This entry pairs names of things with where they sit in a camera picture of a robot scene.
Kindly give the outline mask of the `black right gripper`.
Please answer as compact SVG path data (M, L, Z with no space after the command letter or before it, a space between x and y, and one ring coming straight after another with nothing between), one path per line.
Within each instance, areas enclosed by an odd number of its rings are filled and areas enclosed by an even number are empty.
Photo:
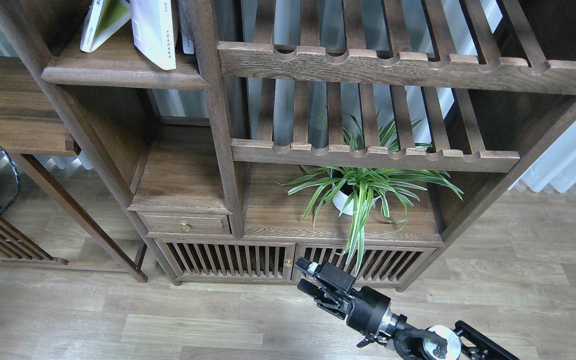
M312 297L318 308L345 321L367 341L393 337L398 317L390 310L390 297L367 285L355 290L355 277L329 262L318 264L300 257L295 269L323 286L318 287L304 278L297 284L297 289Z

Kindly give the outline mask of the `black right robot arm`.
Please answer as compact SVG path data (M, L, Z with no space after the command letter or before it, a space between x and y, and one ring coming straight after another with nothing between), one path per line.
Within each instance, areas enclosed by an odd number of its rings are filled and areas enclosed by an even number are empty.
M298 289L313 297L318 308L343 320L364 338L358 347L377 343L404 360L514 360L515 355L461 320L451 329L443 325L427 329L407 323L405 315L390 310L391 299L365 285L354 289L355 278L334 266L304 257L295 268L313 277L317 285L300 280Z

